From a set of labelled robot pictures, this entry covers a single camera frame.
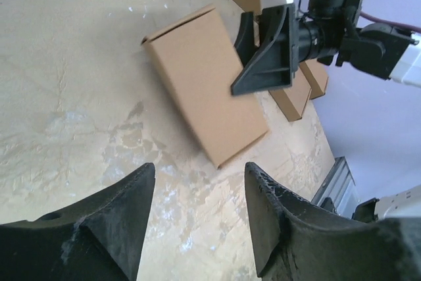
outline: cable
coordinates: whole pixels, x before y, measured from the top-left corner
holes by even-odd
[[[421,28],[419,26],[413,26],[413,25],[410,25],[410,24],[380,19],[380,18],[377,18],[375,16],[372,16],[371,14],[364,13],[362,11],[360,13],[360,16],[363,17],[364,19],[367,19],[367,20],[371,21],[371,22],[389,24],[389,25],[395,26],[397,28],[407,29],[407,30],[410,30],[410,31],[421,34]]]
[[[298,0],[298,12],[301,13],[301,14],[304,14],[304,12],[301,10],[301,2],[302,1],[303,0]]]

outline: purple wall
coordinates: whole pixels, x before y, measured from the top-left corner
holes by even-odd
[[[421,26],[421,0],[364,0],[363,11]],[[361,18],[359,26],[368,23]],[[421,184],[421,89],[349,65],[328,72],[327,94],[314,104],[334,155],[348,160],[361,199]]]

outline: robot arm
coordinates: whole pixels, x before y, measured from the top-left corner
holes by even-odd
[[[384,80],[421,87],[421,37],[384,23],[357,28],[362,0],[309,0],[296,16],[293,0],[261,0],[260,46],[255,46],[253,13],[243,13],[235,48],[244,65],[232,94],[291,85],[299,63],[344,62]]]

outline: cardboard flap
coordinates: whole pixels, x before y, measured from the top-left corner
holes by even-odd
[[[215,10],[215,6],[214,5],[207,5],[206,7],[200,9],[199,11],[196,11],[195,13],[191,13],[188,16],[182,18],[181,20],[167,26],[166,28],[163,28],[159,31],[156,31],[155,33],[149,35],[149,36],[145,36],[144,39],[142,40],[141,44],[144,44],[147,41],[153,41],[155,39],[160,38],[161,36],[164,36],[165,34],[171,32],[172,30],[192,21],[195,20],[197,18],[199,18],[200,16],[203,16],[204,14],[207,14],[208,12]]]
[[[323,96],[326,93],[329,81],[324,65],[313,59],[302,62],[300,68],[312,89],[310,99]]]
[[[311,87],[301,69],[298,69],[292,87],[270,91],[270,94],[288,121],[293,122],[302,119],[311,95]]]

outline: purple cable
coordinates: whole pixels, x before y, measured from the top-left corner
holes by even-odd
[[[388,20],[384,20],[384,19],[380,19],[380,18],[376,18],[375,16],[372,16],[371,14],[368,13],[364,13],[361,11],[360,16],[371,21],[371,22],[377,22],[377,23],[385,23],[385,24],[389,24],[391,26],[396,26],[398,28],[402,28],[402,29],[408,29],[410,31],[416,32],[416,33],[420,33],[421,34],[421,28],[418,26],[412,26],[410,24],[405,24],[405,23],[399,23],[399,22],[394,22],[394,21],[388,21]]]

